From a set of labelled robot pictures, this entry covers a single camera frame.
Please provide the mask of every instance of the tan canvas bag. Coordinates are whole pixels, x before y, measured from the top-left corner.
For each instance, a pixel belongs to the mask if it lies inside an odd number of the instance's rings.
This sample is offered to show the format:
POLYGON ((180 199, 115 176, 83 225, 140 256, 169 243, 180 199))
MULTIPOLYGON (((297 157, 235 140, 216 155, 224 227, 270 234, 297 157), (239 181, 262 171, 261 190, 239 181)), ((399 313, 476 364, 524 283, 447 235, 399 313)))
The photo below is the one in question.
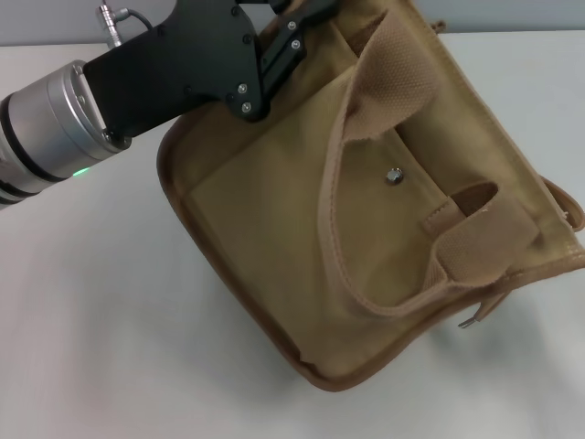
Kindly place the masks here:
POLYGON ((346 0, 306 44, 267 120, 210 104, 173 127, 158 167, 201 251, 312 384, 355 386, 442 319, 481 304, 467 326, 585 265, 582 210, 410 2, 346 0))

